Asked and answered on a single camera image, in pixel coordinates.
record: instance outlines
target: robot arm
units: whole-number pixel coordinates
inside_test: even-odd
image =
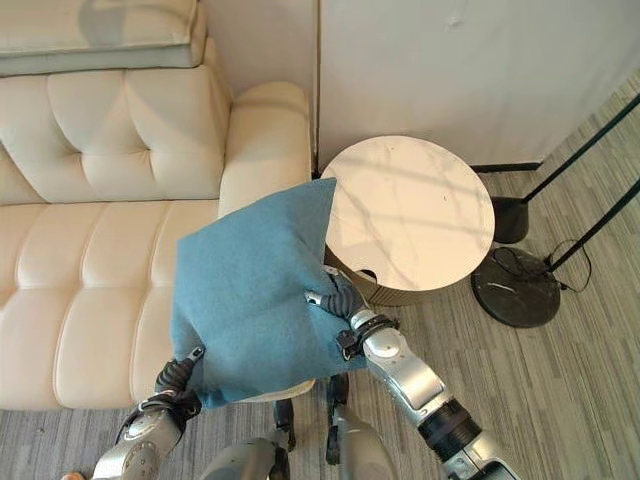
[[[307,302],[348,321],[338,344],[345,360],[364,354],[371,373],[386,387],[409,422],[442,461],[450,480],[519,480],[498,445],[473,421],[446,385],[416,356],[397,324],[373,312],[351,281],[325,267],[337,293],[306,292]]]
[[[153,480],[158,468],[184,433],[187,420],[201,404],[187,388],[193,367],[202,358],[197,347],[184,360],[168,362],[156,379],[156,394],[141,402],[122,426],[116,445],[98,461],[94,480]]]

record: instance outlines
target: floor lamp base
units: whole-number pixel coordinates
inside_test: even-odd
[[[493,240],[498,243],[518,243],[529,231],[529,204],[521,198],[491,197],[496,218]]]
[[[546,267],[517,248],[491,250],[471,274],[471,288],[482,308],[499,322],[516,328],[539,327],[560,308],[560,286],[553,274],[535,275]]]

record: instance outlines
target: floor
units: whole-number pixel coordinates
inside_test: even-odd
[[[521,195],[610,118],[635,92],[640,72],[536,172],[482,175],[492,194]],[[521,246],[539,255],[591,226],[640,175],[640,108],[531,204]],[[563,292],[557,317],[532,330],[493,321],[468,280],[428,303],[386,308],[411,347],[447,382],[475,419],[515,457],[523,479],[640,478],[640,199],[588,244],[593,277]],[[579,285],[584,260],[558,277]],[[437,462],[366,372],[351,376],[356,412],[382,434],[403,479],[437,479]],[[323,461],[324,385],[294,400],[298,447],[292,478],[337,479]],[[92,471],[125,412],[0,412],[0,477],[57,479]],[[189,424],[162,479],[196,478],[217,451],[271,425],[264,404],[231,405]]]

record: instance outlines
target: round side table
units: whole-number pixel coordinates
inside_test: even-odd
[[[323,178],[338,184],[327,262],[369,301],[407,305],[470,274],[491,247],[493,207],[459,157],[425,140],[384,136],[343,150]]]

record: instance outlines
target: blue felt fabric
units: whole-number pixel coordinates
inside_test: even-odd
[[[178,242],[171,340],[178,359],[207,348],[190,382],[205,407],[364,366],[340,356],[346,323],[304,300],[334,290],[321,267],[335,185],[270,195]]]

